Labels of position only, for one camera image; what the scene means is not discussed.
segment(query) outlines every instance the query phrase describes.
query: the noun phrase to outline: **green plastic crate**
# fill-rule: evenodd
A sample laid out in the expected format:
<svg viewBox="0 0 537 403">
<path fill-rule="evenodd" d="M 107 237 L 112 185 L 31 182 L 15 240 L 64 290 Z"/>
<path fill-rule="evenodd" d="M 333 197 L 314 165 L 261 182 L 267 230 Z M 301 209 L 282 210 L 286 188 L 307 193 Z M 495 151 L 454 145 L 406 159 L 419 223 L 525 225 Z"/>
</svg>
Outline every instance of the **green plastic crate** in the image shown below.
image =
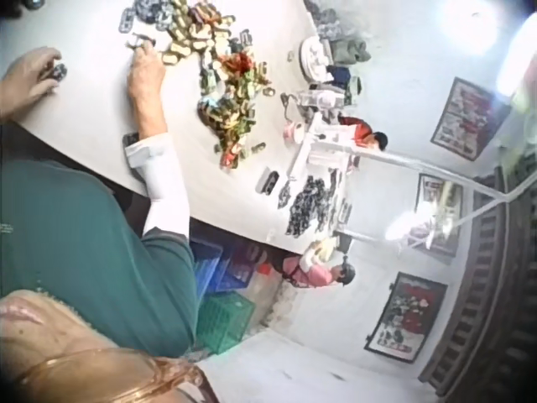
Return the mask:
<svg viewBox="0 0 537 403">
<path fill-rule="evenodd" d="M 236 346 L 246 332 L 255 304 L 237 292 L 206 296 L 200 307 L 197 342 L 214 354 Z"/>
</svg>

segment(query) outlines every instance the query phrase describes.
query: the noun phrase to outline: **green shirt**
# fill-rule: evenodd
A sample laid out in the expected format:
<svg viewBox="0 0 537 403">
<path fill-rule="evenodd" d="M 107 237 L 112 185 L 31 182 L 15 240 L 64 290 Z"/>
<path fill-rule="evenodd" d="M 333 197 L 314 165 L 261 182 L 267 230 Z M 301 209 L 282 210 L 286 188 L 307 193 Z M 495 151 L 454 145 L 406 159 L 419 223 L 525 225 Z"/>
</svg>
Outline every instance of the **green shirt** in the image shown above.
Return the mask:
<svg viewBox="0 0 537 403">
<path fill-rule="evenodd" d="M 199 302 L 185 236 L 138 238 L 95 177 L 53 162 L 2 168 L 1 295 L 42 290 L 120 347 L 178 357 L 194 342 Z"/>
</svg>

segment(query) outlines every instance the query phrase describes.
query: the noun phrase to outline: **pink shirt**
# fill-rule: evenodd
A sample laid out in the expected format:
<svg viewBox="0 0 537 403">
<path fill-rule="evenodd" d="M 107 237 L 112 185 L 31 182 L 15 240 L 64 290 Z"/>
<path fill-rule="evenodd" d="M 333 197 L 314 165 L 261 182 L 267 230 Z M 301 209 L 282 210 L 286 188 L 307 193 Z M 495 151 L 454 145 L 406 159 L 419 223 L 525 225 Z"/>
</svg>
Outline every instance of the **pink shirt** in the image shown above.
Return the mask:
<svg viewBox="0 0 537 403">
<path fill-rule="evenodd" d="M 284 272 L 291 275 L 299 266 L 300 257 L 291 257 L 284 260 Z M 313 264 L 310 271 L 304 273 L 300 268 L 293 275 L 294 280 L 299 284 L 308 285 L 309 287 L 324 287 L 334 281 L 332 273 L 320 264 Z"/>
</svg>

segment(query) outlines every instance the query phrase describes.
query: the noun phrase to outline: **blue plastic crate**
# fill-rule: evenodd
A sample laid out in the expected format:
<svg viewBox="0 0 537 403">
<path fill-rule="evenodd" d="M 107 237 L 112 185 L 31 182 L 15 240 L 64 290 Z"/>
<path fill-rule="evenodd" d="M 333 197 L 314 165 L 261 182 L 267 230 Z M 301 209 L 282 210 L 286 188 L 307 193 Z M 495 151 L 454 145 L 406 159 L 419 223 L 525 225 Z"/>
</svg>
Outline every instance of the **blue plastic crate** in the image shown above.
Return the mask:
<svg viewBox="0 0 537 403">
<path fill-rule="evenodd" d="M 202 239 L 190 238 L 190 248 L 196 260 L 197 295 L 202 298 L 220 262 L 223 247 Z"/>
<path fill-rule="evenodd" d="M 226 275 L 227 266 L 231 263 L 232 255 L 235 252 L 234 243 L 229 243 L 223 247 L 222 256 L 220 261 L 216 265 L 214 274 L 212 275 L 209 286 L 207 287 L 207 294 L 212 294 L 220 291 L 220 283 Z"/>
<path fill-rule="evenodd" d="M 224 250 L 208 292 L 248 288 L 255 271 L 255 264 L 248 264 L 244 258 L 244 252 L 249 244 L 245 241 L 236 241 L 232 247 Z"/>
</svg>

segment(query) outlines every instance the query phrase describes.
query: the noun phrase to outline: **light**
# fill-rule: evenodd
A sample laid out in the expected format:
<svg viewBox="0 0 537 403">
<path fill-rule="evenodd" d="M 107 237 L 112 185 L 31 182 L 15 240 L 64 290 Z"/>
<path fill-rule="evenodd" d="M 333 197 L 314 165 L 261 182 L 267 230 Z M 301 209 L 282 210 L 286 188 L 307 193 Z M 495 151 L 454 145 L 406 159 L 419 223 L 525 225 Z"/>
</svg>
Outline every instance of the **light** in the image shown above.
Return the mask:
<svg viewBox="0 0 537 403">
<path fill-rule="evenodd" d="M 384 238 L 396 241 L 407 235 L 414 227 L 428 222 L 436 213 L 436 204 L 424 201 L 418 205 L 416 212 L 404 212 L 388 227 Z"/>
<path fill-rule="evenodd" d="M 498 38 L 496 12 L 484 0 L 447 0 L 442 25 L 455 44 L 473 55 L 484 54 Z"/>
<path fill-rule="evenodd" d="M 388 227 L 384 237 L 387 241 L 401 239 L 410 232 L 416 221 L 414 212 L 404 212 Z"/>
<path fill-rule="evenodd" d="M 511 97 L 519 88 L 537 52 L 537 13 L 533 13 L 515 35 L 496 81 L 498 92 Z"/>
</svg>

